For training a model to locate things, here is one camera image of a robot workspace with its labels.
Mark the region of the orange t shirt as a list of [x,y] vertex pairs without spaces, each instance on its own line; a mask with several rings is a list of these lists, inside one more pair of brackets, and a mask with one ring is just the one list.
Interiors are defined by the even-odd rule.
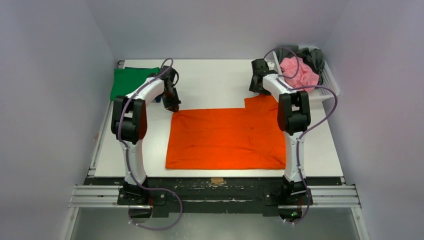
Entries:
[[172,115],[165,167],[171,170],[283,170],[286,141],[272,96],[242,108],[188,109]]

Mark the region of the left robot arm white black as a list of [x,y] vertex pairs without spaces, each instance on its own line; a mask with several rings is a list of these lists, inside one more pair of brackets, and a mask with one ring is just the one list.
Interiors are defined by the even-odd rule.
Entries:
[[113,101],[111,132],[122,148],[126,170],[120,194],[138,205],[149,199],[142,153],[148,130],[147,106],[160,97],[166,110],[177,113],[181,104],[174,83],[177,78],[179,73],[172,66],[164,65],[136,90],[119,95]]

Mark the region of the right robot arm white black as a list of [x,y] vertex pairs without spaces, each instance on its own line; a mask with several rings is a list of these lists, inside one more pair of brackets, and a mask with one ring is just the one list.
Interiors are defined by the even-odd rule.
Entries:
[[278,103],[277,125],[284,134],[286,149],[280,196],[284,202],[292,204],[307,192],[303,134],[311,124],[309,95],[289,86],[263,58],[252,60],[251,67],[249,91],[272,96]]

